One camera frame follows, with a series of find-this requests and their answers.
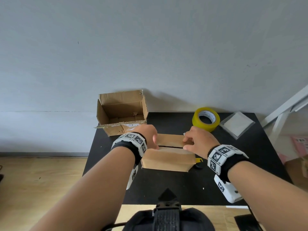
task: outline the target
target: hand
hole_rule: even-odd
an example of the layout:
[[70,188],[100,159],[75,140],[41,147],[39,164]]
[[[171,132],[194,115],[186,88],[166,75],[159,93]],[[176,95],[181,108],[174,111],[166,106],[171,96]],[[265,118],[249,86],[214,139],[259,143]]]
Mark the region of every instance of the hand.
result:
[[153,125],[142,124],[136,126],[133,131],[141,133],[145,137],[148,148],[159,149],[156,144],[157,130]]
[[187,144],[183,149],[191,151],[204,159],[208,158],[208,153],[212,147],[220,145],[210,132],[195,126],[192,126],[190,131],[185,133],[183,142],[187,142],[188,139],[192,139],[194,145]]

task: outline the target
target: packing tape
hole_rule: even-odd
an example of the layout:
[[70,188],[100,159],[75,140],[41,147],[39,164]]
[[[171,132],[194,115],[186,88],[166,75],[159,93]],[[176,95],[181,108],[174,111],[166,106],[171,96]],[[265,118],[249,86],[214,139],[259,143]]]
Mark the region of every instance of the packing tape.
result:
[[[200,116],[206,116],[211,120],[211,124],[206,124],[200,120]],[[195,111],[194,116],[192,117],[192,124],[196,127],[202,128],[208,132],[212,132],[220,123],[220,117],[217,112],[211,108],[203,107]]]

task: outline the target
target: closed cardboard box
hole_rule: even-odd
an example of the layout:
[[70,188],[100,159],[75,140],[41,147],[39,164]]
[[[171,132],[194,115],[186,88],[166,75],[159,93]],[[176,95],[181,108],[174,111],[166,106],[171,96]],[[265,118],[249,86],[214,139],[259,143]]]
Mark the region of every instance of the closed cardboard box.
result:
[[147,149],[141,159],[143,168],[188,172],[196,163],[195,154],[183,149],[184,136],[158,134],[159,150]]
[[133,131],[147,122],[148,107],[142,90],[99,94],[96,117],[108,136]]

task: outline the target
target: wooden floor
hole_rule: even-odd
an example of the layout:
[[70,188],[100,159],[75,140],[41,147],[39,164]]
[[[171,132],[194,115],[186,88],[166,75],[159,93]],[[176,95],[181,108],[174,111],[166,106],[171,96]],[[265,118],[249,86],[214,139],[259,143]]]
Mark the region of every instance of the wooden floor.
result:
[[[30,229],[82,176],[87,159],[83,158],[0,158],[0,230]],[[204,212],[216,230],[238,230],[234,216],[247,209],[224,206],[194,206]],[[154,205],[123,205],[117,222],[127,221],[139,210]]]

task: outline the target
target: black tabletop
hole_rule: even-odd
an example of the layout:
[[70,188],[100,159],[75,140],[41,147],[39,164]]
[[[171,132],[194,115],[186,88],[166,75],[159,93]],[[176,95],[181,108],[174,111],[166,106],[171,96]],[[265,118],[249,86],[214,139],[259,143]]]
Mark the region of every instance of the black tabletop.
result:
[[[223,120],[231,113],[219,113]],[[254,113],[245,113],[255,121],[247,132],[235,140],[218,126],[212,134],[222,144],[231,144],[244,151],[251,162],[264,170],[292,182],[277,153],[270,143]],[[193,113],[149,113],[148,124],[153,124],[160,134],[182,135],[192,126]],[[84,169],[85,174],[103,158],[118,136],[108,137],[103,129],[97,129]],[[183,205],[246,205],[244,200],[230,204],[214,182],[215,173],[203,162],[203,169],[191,168],[189,172],[174,172],[154,169],[141,169],[126,191],[123,204],[156,204],[157,198],[170,188]]]

